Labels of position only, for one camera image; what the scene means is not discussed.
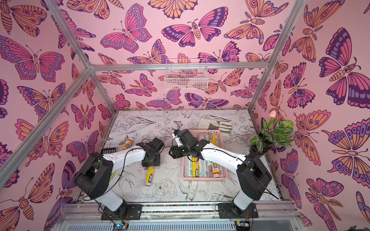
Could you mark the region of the pink plastic basket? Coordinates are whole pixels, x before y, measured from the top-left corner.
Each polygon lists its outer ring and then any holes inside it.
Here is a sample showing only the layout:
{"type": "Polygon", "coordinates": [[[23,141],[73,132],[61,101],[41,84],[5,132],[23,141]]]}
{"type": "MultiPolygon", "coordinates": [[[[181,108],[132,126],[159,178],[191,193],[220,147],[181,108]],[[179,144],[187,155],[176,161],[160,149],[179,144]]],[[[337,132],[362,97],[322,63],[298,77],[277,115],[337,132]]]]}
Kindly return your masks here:
{"type": "MultiPolygon", "coordinates": [[[[219,135],[221,140],[222,140],[222,136],[221,136],[221,133],[220,131],[218,130],[189,130],[192,135],[194,137],[196,137],[198,139],[198,137],[200,135],[205,135],[205,134],[209,134],[211,132],[215,133],[216,135],[219,135]]],[[[224,171],[225,171],[225,177],[224,178],[204,178],[202,175],[202,160],[200,159],[199,160],[199,165],[200,165],[200,177],[199,178],[193,178],[193,177],[188,177],[187,176],[187,170],[188,170],[188,161],[187,161],[188,157],[183,157],[183,162],[182,162],[182,178],[185,180],[185,181],[224,181],[224,180],[227,180],[228,178],[228,173],[227,173],[227,169],[225,167],[224,168],[224,171]]]]}

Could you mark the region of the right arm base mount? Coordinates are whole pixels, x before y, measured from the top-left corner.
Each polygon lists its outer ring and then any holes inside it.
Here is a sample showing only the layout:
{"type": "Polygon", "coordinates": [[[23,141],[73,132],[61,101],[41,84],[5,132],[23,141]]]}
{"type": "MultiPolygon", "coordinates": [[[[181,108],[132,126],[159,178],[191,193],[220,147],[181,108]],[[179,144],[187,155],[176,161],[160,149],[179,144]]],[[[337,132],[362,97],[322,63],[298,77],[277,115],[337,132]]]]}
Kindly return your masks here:
{"type": "Polygon", "coordinates": [[[239,209],[233,203],[219,203],[217,204],[217,211],[219,218],[228,219],[248,219],[259,218],[255,203],[250,203],[245,210],[239,209]]]}

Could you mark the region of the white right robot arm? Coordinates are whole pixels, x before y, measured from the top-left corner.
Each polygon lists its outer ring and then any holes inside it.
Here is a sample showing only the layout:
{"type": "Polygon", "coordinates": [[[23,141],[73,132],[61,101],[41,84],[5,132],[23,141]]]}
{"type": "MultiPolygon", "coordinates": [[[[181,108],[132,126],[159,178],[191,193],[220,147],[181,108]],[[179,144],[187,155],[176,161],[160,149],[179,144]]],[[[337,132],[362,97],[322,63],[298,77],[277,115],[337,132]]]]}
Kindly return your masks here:
{"type": "Polygon", "coordinates": [[[173,159],[191,156],[215,162],[238,176],[241,190],[231,205],[239,211],[244,211],[251,203],[259,201],[272,180],[269,170],[253,150],[248,155],[232,153],[209,141],[197,140],[187,129],[176,130],[172,137],[176,145],[170,148],[169,155],[173,159]]]}

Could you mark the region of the white green wrap roll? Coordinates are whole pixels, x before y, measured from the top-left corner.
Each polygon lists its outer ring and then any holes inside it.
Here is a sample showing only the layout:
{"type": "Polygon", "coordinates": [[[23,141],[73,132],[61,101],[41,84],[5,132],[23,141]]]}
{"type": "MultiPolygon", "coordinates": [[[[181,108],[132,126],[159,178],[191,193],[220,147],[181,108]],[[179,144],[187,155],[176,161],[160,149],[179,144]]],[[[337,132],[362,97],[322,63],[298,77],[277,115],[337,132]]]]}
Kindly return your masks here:
{"type": "MultiPolygon", "coordinates": [[[[220,136],[219,135],[216,135],[215,136],[215,141],[216,141],[216,146],[217,147],[223,147],[223,144],[222,144],[222,140],[221,140],[221,138],[220,138],[220,136]]],[[[220,164],[218,164],[218,163],[216,163],[215,165],[217,165],[217,167],[218,167],[218,170],[219,170],[219,178],[224,178],[225,177],[225,171],[224,171],[224,168],[223,168],[223,166],[221,166],[220,164]]]]}

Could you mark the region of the yellow red wrap roll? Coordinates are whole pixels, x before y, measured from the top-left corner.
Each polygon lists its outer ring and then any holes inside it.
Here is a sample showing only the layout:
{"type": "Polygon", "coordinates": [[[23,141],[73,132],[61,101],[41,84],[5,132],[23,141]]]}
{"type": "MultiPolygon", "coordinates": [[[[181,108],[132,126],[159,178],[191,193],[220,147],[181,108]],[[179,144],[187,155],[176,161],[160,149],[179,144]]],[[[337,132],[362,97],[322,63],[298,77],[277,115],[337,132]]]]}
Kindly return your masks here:
{"type": "MultiPolygon", "coordinates": [[[[210,143],[214,144],[215,146],[218,146],[218,138],[215,133],[211,132],[209,133],[209,141],[210,143]]],[[[221,177],[221,170],[220,170],[220,165],[218,163],[209,161],[210,164],[210,172],[214,178],[219,178],[221,177]]]]}

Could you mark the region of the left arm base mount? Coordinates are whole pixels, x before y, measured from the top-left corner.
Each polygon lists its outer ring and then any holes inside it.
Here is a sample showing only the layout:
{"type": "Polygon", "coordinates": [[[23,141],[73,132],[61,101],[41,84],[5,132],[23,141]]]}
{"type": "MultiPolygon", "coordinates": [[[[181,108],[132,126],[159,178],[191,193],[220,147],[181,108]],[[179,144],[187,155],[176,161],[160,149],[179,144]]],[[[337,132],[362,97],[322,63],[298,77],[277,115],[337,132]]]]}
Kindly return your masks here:
{"type": "Polygon", "coordinates": [[[122,204],[116,211],[103,207],[101,220],[140,220],[142,204],[122,204]]]}

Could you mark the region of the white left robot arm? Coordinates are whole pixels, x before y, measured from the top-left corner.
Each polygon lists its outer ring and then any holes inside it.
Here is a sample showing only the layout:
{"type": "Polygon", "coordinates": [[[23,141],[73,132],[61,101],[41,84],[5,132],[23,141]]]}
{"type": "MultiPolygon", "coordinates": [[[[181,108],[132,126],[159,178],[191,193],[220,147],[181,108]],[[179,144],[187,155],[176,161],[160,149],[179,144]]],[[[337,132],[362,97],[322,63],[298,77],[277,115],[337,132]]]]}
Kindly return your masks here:
{"type": "Polygon", "coordinates": [[[163,149],[163,141],[155,138],[111,154],[92,153],[75,176],[76,186],[111,212],[124,211],[125,201],[113,191],[115,184],[110,182],[112,174],[136,162],[143,167],[158,167],[163,149]]]}

